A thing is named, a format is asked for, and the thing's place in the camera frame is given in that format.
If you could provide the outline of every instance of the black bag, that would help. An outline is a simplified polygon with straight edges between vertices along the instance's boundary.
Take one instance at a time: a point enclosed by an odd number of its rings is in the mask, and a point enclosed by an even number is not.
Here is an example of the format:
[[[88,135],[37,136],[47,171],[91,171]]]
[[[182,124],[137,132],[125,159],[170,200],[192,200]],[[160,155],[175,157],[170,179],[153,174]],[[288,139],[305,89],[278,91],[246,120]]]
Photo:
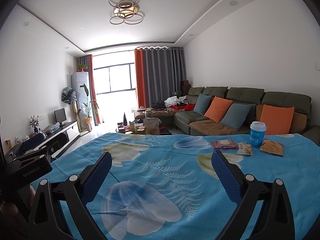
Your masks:
[[[154,109],[165,108],[164,101],[160,100],[160,101],[154,102],[154,103],[153,103],[153,108],[154,108]]]

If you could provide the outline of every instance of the curtain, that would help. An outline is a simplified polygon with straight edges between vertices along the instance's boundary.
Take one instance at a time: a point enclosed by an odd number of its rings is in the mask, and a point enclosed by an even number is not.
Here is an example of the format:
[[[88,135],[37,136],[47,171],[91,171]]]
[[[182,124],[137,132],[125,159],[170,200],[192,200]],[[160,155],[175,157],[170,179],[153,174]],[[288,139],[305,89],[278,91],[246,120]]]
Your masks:
[[[145,106],[172,97],[186,79],[183,48],[144,49]]]
[[[79,58],[80,64],[86,64],[88,66],[88,72],[89,72],[89,91],[90,91],[90,97],[91,100],[96,100],[96,92],[94,90],[94,80],[93,80],[93,66],[92,66],[92,55],[87,55]],[[95,104],[91,104],[92,109],[97,109],[97,106]],[[92,111],[94,124],[98,125],[100,123],[99,115]]]
[[[138,107],[141,107],[141,106],[147,107],[142,49],[134,50],[134,62],[135,62],[136,77],[137,77],[136,93],[137,93]]]

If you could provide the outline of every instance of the window frame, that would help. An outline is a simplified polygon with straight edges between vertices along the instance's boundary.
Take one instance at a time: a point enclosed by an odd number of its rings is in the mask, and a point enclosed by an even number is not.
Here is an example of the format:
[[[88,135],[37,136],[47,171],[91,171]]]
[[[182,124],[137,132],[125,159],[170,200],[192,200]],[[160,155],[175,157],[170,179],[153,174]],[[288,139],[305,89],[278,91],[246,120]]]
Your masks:
[[[124,63],[124,64],[117,64],[117,65],[111,65],[111,66],[105,66],[105,67],[98,67],[94,68],[93,71],[98,70],[98,69],[103,69],[103,68],[108,68],[109,72],[109,86],[110,86],[110,92],[103,92],[103,93],[97,93],[97,95],[104,95],[104,94],[110,94],[110,93],[116,93],[116,92],[123,92],[123,91],[132,91],[136,90],[135,88],[132,88],[132,79],[131,79],[131,65],[134,65],[134,62],[130,63]],[[116,91],[111,91],[111,82],[110,82],[110,68],[111,67],[116,67],[116,66],[124,66],[124,65],[129,65],[129,76],[130,76],[130,88],[129,89],[123,89],[123,90],[116,90]]]

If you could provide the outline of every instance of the gray-blue pillow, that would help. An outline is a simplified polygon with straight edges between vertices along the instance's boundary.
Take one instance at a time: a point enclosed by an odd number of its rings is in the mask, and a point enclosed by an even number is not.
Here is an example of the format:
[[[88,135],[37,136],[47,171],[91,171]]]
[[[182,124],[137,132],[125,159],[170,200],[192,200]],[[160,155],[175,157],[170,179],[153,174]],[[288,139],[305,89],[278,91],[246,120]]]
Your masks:
[[[247,118],[250,108],[251,105],[233,103],[220,123],[235,130],[239,130]]]
[[[204,115],[204,112],[207,110],[207,107],[210,103],[210,99],[211,96],[206,96],[200,93],[195,105],[195,109],[193,109],[193,111],[195,113]]]

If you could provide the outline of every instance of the potted plant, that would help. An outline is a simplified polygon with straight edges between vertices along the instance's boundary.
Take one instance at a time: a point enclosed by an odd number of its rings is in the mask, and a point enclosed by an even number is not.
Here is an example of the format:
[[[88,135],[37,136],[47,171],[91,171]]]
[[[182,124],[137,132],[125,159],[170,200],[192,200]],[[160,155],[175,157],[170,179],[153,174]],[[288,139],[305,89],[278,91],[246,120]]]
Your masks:
[[[32,126],[35,133],[38,133],[39,129],[37,126],[39,126],[39,115],[37,115],[37,117],[35,116],[31,117],[29,125]]]
[[[84,86],[84,91],[87,95],[87,103],[83,102],[83,104],[85,105],[85,108],[86,108],[86,112],[83,111],[82,109],[79,109],[78,110],[78,116],[80,116],[80,112],[82,111],[86,118],[83,119],[83,121],[86,123],[87,125],[87,128],[88,128],[88,131],[91,132],[91,128],[90,128],[90,119],[91,119],[91,113],[92,113],[92,104],[94,104],[95,106],[97,106],[97,108],[99,108],[98,104],[97,104],[97,100],[91,100],[89,102],[89,90],[87,88],[87,86],[85,84],[83,84]],[[93,111],[98,114],[98,110],[97,109],[93,109]]]
[[[87,71],[88,66],[86,64],[77,64],[78,72]]]

